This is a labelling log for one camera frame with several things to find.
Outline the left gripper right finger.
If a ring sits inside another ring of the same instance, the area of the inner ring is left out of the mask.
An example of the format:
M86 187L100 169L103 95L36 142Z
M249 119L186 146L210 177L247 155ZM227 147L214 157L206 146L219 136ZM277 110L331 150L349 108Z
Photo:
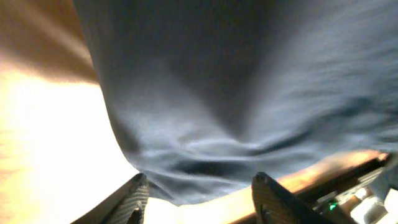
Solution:
M258 224L333 224L263 172L251 188Z

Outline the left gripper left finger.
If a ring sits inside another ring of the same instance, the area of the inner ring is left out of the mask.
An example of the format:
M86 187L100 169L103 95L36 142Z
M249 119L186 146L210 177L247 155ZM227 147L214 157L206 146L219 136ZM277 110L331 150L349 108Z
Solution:
M143 224L149 181L138 173L72 224Z

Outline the navy blue shorts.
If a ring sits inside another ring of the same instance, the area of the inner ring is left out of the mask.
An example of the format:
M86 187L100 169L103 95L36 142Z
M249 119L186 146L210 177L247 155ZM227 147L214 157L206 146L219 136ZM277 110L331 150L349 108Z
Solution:
M150 195L206 202L336 152L397 150L397 0L76 0Z

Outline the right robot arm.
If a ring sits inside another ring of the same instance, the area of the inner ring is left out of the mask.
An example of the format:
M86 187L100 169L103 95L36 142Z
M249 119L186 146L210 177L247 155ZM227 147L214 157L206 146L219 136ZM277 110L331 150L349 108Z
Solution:
M333 223L397 223L397 215L388 212L371 189L377 177L396 161L393 154L359 153L326 159L311 168L320 174L297 196Z

